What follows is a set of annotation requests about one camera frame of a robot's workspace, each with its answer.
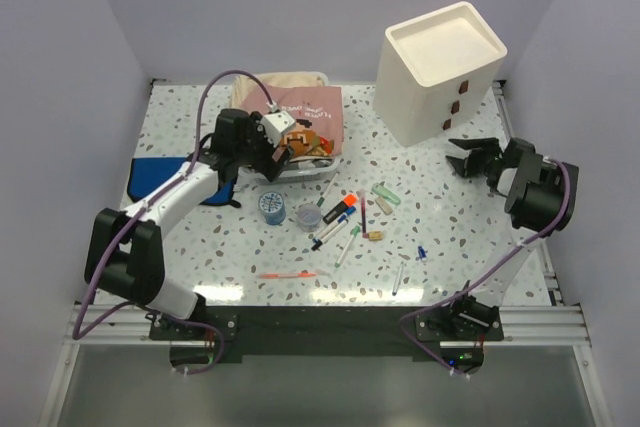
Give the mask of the white laundry basket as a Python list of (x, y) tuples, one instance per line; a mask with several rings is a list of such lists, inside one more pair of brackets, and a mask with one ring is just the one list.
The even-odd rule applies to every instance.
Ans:
[(306, 181), (332, 174), (337, 169), (340, 155), (333, 158), (306, 157), (298, 160), (293, 158), (278, 180), (280, 182)]

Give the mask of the pink printed t-shirt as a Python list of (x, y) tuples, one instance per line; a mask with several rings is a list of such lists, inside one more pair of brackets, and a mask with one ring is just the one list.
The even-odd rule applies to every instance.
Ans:
[(342, 153), (344, 122), (342, 92), (335, 86), (276, 87), (267, 85), (272, 100), (296, 121), (282, 144), (295, 160), (333, 158)]

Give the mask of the white drawer cabinet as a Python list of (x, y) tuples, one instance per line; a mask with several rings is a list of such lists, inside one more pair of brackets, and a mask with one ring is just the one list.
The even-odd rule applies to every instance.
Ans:
[[(373, 108), (409, 147), (470, 121), (508, 50), (477, 9), (461, 1), (385, 30)], [(469, 81), (467, 93), (460, 84)], [(460, 111), (451, 113), (455, 101)]]

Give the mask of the beige eraser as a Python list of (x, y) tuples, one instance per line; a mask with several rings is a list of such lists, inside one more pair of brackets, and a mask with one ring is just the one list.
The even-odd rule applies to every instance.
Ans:
[(391, 208), (391, 206), (382, 197), (378, 197), (375, 200), (375, 202), (380, 207), (380, 209), (384, 212), (385, 215), (390, 215), (393, 212), (393, 209)]

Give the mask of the brown small eraser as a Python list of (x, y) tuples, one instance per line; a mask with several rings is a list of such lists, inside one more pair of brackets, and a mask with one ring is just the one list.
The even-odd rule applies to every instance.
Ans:
[(381, 241), (384, 239), (384, 233), (382, 231), (371, 231), (368, 233), (368, 239), (372, 242)]

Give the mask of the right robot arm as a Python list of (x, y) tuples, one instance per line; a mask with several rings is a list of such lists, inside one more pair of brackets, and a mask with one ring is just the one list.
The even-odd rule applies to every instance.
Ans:
[(478, 330), (490, 330), (498, 321), (506, 291), (531, 253), (547, 237), (570, 222), (576, 201), (579, 168), (538, 153), (523, 139), (512, 138), (501, 147), (496, 138), (452, 139), (468, 155), (448, 155), (447, 162), (463, 178), (484, 176), (492, 194), (504, 199), (506, 227), (487, 270), (469, 281), (461, 294), (442, 307), (448, 333), (469, 339)]

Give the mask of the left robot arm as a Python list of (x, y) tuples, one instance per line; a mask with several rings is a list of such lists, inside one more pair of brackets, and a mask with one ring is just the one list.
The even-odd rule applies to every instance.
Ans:
[(163, 240), (203, 201), (221, 195), (222, 204), (230, 204), (240, 168), (277, 179), (293, 156), (284, 139), (295, 126), (284, 111), (222, 110), (213, 132), (168, 180), (124, 210), (98, 213), (84, 272), (89, 290), (172, 317), (173, 329), (185, 339), (200, 337), (207, 327), (204, 301), (167, 276)]

